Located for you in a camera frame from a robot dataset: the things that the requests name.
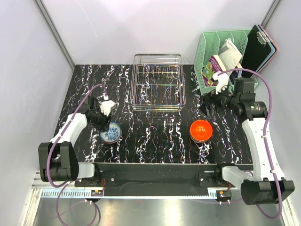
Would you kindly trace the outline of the blue white patterned bowl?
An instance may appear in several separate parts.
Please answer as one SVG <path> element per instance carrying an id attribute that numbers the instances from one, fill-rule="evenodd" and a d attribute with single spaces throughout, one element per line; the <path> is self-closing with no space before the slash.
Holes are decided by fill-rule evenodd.
<path id="1" fill-rule="evenodd" d="M 121 126 L 117 122 L 111 121 L 109 124 L 109 129 L 105 132 L 100 132 L 99 136 L 104 143 L 113 144 L 119 140 L 121 134 Z"/>

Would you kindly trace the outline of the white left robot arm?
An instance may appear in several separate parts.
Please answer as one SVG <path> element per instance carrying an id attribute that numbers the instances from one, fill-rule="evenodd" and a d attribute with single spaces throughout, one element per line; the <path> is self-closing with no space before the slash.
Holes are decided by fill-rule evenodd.
<path id="1" fill-rule="evenodd" d="M 55 182 L 69 182 L 85 179 L 91 186 L 100 184 L 102 178 L 93 163 L 80 163 L 74 146 L 83 129 L 91 124 L 99 132 L 109 129 L 111 112 L 116 107 L 112 100 L 101 104 L 95 97 L 82 100 L 78 108 L 68 115 L 67 121 L 58 133 L 38 147 L 40 178 L 52 186 Z"/>

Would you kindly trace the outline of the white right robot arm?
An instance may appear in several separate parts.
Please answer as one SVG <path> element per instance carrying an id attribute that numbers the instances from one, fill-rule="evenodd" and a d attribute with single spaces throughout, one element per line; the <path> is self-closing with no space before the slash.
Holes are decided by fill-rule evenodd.
<path id="1" fill-rule="evenodd" d="M 204 112 L 211 105 L 216 111 L 229 109 L 238 118 L 247 137 L 253 162 L 253 174 L 243 172 L 234 164 L 222 164 L 214 174 L 218 186 L 231 183 L 240 190 L 247 205 L 281 204 L 294 190 L 293 181 L 286 180 L 269 134 L 268 110 L 264 102 L 255 100 L 254 80 L 237 78 L 232 92 L 212 90 L 203 95 Z"/>

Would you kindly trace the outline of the orange glossy bowl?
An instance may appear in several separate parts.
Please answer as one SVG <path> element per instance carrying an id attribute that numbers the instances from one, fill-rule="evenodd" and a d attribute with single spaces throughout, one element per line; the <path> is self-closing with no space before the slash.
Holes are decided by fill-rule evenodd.
<path id="1" fill-rule="evenodd" d="M 194 121 L 189 129 L 190 138 L 196 143 L 209 141 L 213 135 L 213 127 L 206 120 Z"/>

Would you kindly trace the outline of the dark blue book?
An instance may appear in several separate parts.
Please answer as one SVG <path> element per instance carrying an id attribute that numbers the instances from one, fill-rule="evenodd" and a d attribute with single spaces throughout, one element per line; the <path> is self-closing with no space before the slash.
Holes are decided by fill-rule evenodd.
<path id="1" fill-rule="evenodd" d="M 240 63 L 238 63 L 238 64 L 236 65 L 236 69 L 237 69 L 237 68 L 242 68 L 242 65 L 241 65 Z M 242 74 L 242 72 L 241 72 L 240 70 L 235 70 L 235 71 L 233 71 L 233 72 L 231 73 L 230 77 L 231 77 L 232 79 L 239 78 L 239 77 L 241 77 L 241 74 Z"/>

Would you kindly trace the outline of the purple green book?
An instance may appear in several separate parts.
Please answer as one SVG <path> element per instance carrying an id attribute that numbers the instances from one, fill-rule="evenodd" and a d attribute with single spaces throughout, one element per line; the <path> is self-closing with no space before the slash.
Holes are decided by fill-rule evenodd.
<path id="1" fill-rule="evenodd" d="M 225 71 L 226 68 L 218 55 L 212 55 L 208 63 L 202 69 L 202 76 L 206 87 L 216 86 L 216 82 L 211 80 L 212 75 L 217 71 Z"/>

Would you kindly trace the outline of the white padded envelope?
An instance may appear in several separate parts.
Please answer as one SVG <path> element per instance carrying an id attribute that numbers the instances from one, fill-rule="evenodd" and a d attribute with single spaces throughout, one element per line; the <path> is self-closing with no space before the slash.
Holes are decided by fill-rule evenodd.
<path id="1" fill-rule="evenodd" d="M 243 57 L 230 38 L 226 39 L 222 44 L 219 49 L 218 56 L 226 70 L 235 68 Z"/>

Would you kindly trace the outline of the black marble pattern mat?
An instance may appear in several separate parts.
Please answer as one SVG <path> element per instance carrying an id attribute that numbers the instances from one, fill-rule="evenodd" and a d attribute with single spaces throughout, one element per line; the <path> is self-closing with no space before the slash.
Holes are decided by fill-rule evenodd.
<path id="1" fill-rule="evenodd" d="M 252 163 L 247 138 L 237 117 L 230 111 L 207 116 L 200 110 L 201 95 L 192 65 L 183 67 L 186 104 L 179 112 L 139 112 L 130 104 L 132 65 L 77 65 L 57 123 L 60 129 L 80 102 L 93 90 L 103 98 L 104 85 L 110 99 L 118 103 L 113 120 L 122 128 L 114 144 L 104 143 L 97 130 L 88 125 L 81 132 L 74 152 L 78 161 L 109 163 Z M 213 127 L 209 141 L 196 143 L 189 129 L 196 120 Z"/>

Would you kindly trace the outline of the black clipboard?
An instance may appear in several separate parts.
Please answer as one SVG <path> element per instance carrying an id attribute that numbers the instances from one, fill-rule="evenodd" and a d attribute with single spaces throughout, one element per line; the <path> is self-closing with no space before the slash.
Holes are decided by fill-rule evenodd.
<path id="1" fill-rule="evenodd" d="M 248 34 L 248 42 L 242 60 L 242 67 L 245 69 L 257 72 L 258 67 L 268 55 L 265 48 L 258 42 L 256 33 L 258 32 L 257 25 L 254 25 Z"/>

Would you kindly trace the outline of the pink blue clipboards stack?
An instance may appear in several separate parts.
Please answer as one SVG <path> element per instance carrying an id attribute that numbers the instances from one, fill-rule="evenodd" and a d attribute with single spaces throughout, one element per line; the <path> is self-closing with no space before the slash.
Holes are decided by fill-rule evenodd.
<path id="1" fill-rule="evenodd" d="M 276 43 L 272 40 L 272 38 L 268 35 L 268 33 L 261 25 L 258 24 L 257 28 L 257 40 L 265 48 L 265 52 L 268 52 L 268 55 L 257 69 L 257 72 L 260 72 L 279 52 L 279 47 L 276 45 Z"/>

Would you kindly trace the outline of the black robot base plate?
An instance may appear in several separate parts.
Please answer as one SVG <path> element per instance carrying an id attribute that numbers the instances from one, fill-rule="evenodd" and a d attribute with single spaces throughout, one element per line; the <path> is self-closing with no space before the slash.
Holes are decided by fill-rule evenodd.
<path id="1" fill-rule="evenodd" d="M 104 196 L 159 198 L 208 195 L 208 188 L 228 189 L 218 164 L 97 163 L 96 176 L 76 187 L 104 186 Z"/>

